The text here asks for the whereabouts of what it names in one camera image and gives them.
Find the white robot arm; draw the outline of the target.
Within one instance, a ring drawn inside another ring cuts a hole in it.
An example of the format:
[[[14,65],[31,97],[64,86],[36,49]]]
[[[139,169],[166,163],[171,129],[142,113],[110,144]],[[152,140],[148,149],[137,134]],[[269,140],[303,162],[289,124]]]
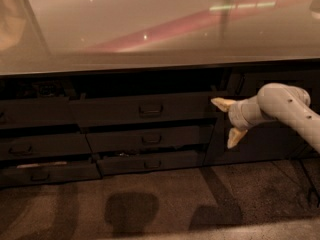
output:
[[[243,100],[216,97],[211,103],[228,114],[232,125],[227,148],[234,148],[249,129],[279,121],[320,153],[320,115],[310,108],[311,98],[303,88],[281,83],[262,86],[255,96]]]

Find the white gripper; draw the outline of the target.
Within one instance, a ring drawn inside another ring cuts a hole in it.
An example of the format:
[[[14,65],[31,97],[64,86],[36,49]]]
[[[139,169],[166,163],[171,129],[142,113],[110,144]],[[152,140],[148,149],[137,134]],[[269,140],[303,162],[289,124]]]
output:
[[[247,130],[265,123],[266,114],[260,109],[257,97],[253,96],[248,99],[235,100],[216,97],[211,100],[222,112],[228,112],[231,124],[236,128],[231,128],[228,134],[227,148],[232,149],[247,134]]]

